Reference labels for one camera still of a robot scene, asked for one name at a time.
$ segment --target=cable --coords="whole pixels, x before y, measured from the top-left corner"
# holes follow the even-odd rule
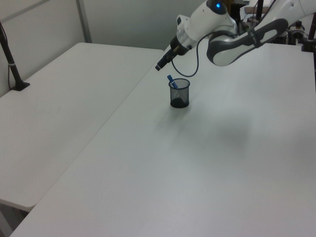
[[[255,10],[256,5],[258,5],[258,1],[257,1],[257,3],[254,5],[254,7],[253,7],[252,10],[250,11],[250,13],[251,13],[251,12],[253,12],[253,13],[255,12],[254,10]],[[243,20],[242,20],[241,22],[243,22],[243,21],[246,19],[246,16],[247,16],[247,15],[249,15],[249,13],[247,13],[247,14],[245,15],[245,17],[243,18]]]
[[[254,24],[255,24],[255,22],[254,22],[254,20],[253,20],[254,15],[255,15],[255,10],[252,11],[252,19],[251,19],[251,20],[252,20],[252,26],[254,26]]]
[[[266,17],[266,15],[269,13],[271,7],[273,6],[273,4],[274,4],[275,2],[276,2],[276,0],[273,0],[273,2],[271,3],[271,5],[269,6],[267,12],[266,12],[265,15],[261,18],[261,20],[259,21],[259,23],[262,22],[262,20]]]
[[[201,43],[201,41],[205,38],[205,37],[207,37],[207,36],[210,36],[211,34],[214,34],[214,33],[216,33],[216,32],[211,32],[211,33],[208,33],[207,35],[205,35],[205,36],[203,36],[199,41],[198,41],[198,43],[197,43],[197,69],[196,69],[196,71],[192,74],[192,75],[184,75],[184,74],[182,74],[181,72],[179,72],[179,70],[176,68],[176,66],[174,65],[174,63],[173,63],[173,59],[171,59],[171,63],[172,63],[172,66],[173,66],[173,68],[174,68],[174,70],[176,70],[176,72],[177,73],[179,73],[181,76],[183,76],[183,77],[186,77],[186,78],[191,78],[191,77],[193,77],[197,72],[198,72],[198,67],[199,67],[199,59],[198,59],[198,46],[199,46],[199,43]]]
[[[9,85],[9,89],[11,89],[11,86],[10,86],[10,66],[8,65],[8,85]]]

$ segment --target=table surface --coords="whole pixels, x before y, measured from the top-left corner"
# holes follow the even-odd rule
[[[310,237],[316,233],[313,55],[266,44],[191,78],[143,77],[12,237]],[[175,58],[194,71],[195,53]]]
[[[0,98],[0,202],[31,210],[161,54],[79,43]]]

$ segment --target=black mesh cup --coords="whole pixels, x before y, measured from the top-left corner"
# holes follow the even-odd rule
[[[170,87],[170,105],[175,108],[184,108],[189,105],[189,86],[190,82],[183,78],[175,79],[174,82],[178,88],[174,88],[169,82]]]

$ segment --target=black lamp arm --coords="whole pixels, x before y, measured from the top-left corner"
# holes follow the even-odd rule
[[[7,38],[6,38],[6,35],[5,35],[5,32],[4,32],[4,29],[3,29],[1,22],[0,22],[0,43],[1,43],[2,49],[4,51],[5,57],[8,61],[9,67],[10,67],[12,74],[14,76],[14,79],[15,79],[15,87],[13,87],[12,90],[21,91],[24,88],[28,87],[30,84],[27,82],[23,82],[21,77],[20,77],[19,71],[18,71],[18,69],[15,65],[14,59],[12,57],[12,54],[11,54],[11,51],[10,51],[10,48],[8,45],[8,41],[7,41]]]

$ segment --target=white robotic arm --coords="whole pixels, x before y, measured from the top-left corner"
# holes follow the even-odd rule
[[[236,23],[220,0],[207,0],[191,16],[178,16],[177,36],[171,50],[158,62],[160,70],[176,55],[184,55],[207,33],[216,32],[208,45],[207,57],[218,66],[226,66],[242,55],[259,48],[285,32],[295,21],[316,12],[316,0],[276,0],[262,22],[236,37]]]

